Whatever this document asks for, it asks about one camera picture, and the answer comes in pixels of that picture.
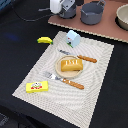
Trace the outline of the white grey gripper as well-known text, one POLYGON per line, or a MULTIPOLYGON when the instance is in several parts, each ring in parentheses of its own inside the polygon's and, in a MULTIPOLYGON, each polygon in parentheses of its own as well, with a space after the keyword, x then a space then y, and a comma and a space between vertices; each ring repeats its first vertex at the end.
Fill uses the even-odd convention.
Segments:
POLYGON ((61 12, 64 13, 67 10, 69 10, 71 8, 71 6, 75 3, 75 0, 63 0, 61 2, 61 12))

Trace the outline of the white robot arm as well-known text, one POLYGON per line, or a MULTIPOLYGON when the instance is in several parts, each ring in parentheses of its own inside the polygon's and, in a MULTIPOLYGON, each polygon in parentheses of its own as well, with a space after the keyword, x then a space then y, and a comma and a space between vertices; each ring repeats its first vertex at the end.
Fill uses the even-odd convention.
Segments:
POLYGON ((67 11, 74 3, 75 0, 50 0, 50 11, 58 14, 62 10, 67 11))

